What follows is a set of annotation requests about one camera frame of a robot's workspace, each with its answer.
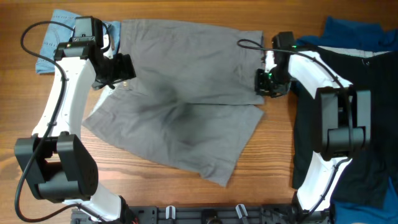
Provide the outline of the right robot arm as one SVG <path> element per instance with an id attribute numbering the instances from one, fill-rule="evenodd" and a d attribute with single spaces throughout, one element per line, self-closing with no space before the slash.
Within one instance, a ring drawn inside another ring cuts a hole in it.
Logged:
<path id="1" fill-rule="evenodd" d="M 309 94 L 309 140 L 312 158 L 303 184 L 288 212 L 297 223 L 319 222 L 330 212 L 330 197 L 354 155 L 370 142 L 371 93 L 355 90 L 318 52 L 297 47 L 292 32 L 272 38 L 264 49 L 264 67 L 257 70 L 254 91 L 277 98 L 299 82 Z"/>

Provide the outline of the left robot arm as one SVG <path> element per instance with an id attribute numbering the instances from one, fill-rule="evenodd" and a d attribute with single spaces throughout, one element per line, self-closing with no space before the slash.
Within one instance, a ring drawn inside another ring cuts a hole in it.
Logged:
<path id="1" fill-rule="evenodd" d="M 44 113 L 31 137 L 20 138 L 14 154 L 22 170 L 14 199 L 17 216 L 37 223 L 76 207 L 94 222 L 137 223 L 126 201 L 99 183 L 98 166 L 81 142 L 81 123 L 94 82 L 133 73 L 129 56 L 105 56 L 94 40 L 58 45 L 53 86 Z M 27 184 L 38 200 L 63 203 L 64 207 L 41 218 L 28 218 L 20 207 L 22 186 Z"/>

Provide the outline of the blue shirt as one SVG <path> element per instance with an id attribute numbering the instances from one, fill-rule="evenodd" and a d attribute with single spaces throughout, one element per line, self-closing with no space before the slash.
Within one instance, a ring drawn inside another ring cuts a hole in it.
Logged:
<path id="1" fill-rule="evenodd" d="M 370 52 L 396 51 L 397 29 L 384 31 L 378 23 L 355 22 L 327 17 L 321 36 L 305 35 L 297 45 L 316 45 Z"/>

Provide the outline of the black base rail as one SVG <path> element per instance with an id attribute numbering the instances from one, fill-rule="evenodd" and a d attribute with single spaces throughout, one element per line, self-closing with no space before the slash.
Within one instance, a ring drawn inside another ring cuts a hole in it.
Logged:
<path id="1" fill-rule="evenodd" d="M 270 204 L 258 207 L 131 207 L 136 223 L 143 224 L 271 224 L 271 223 L 321 223 L 334 222 L 328 210 L 322 212 L 300 212 L 290 204 Z"/>

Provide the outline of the folded light blue jeans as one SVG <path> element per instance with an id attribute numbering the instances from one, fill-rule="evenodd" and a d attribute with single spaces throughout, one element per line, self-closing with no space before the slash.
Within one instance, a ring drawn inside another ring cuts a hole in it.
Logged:
<path id="1" fill-rule="evenodd" d="M 74 28 L 75 19 L 77 17 L 80 17 L 80 15 L 61 9 L 55 9 L 53 11 L 51 21 L 59 22 L 65 24 L 68 27 Z M 113 45 L 111 46 L 113 50 L 113 55 L 116 55 L 120 43 L 121 22 L 104 21 L 104 23 L 106 24 L 106 27 L 108 28 L 110 36 L 113 40 Z M 49 24 L 40 49 L 40 54 L 50 59 L 53 59 L 53 53 L 58 44 L 61 42 L 68 42 L 71 36 L 72 31 L 70 29 L 56 24 Z M 37 59 L 37 62 L 35 64 L 36 73 L 52 73 L 54 71 L 55 66 L 52 63 L 41 58 Z"/>

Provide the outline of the grey shorts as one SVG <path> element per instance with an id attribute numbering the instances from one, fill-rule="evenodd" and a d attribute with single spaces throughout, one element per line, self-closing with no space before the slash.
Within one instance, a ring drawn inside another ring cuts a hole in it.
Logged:
<path id="1" fill-rule="evenodd" d="M 136 77 L 105 90 L 83 125 L 104 142 L 226 186 L 263 112 L 254 92 L 259 30 L 132 19 L 119 51 Z"/>

